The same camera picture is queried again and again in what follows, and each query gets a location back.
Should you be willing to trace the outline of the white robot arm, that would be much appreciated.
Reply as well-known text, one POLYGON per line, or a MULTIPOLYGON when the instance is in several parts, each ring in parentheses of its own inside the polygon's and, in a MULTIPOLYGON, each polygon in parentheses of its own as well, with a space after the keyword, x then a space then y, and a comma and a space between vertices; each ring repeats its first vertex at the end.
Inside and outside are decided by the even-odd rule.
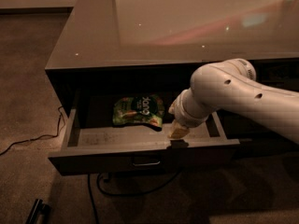
POLYGON ((168 136, 183 138, 219 109, 299 144, 299 93, 258 83, 252 64, 240 58, 205 64, 192 73, 190 87, 169 107, 175 119, 168 136))

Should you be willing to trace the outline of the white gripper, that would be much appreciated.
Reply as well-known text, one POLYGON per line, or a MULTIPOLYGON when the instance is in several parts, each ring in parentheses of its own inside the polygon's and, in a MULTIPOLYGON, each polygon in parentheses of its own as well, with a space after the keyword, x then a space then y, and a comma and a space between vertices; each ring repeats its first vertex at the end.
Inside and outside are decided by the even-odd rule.
POLYGON ((168 112, 175 117, 168 132, 171 139, 183 138, 190 132, 189 128, 198 127, 208 118, 207 109, 196 103, 191 91, 183 91, 168 112))

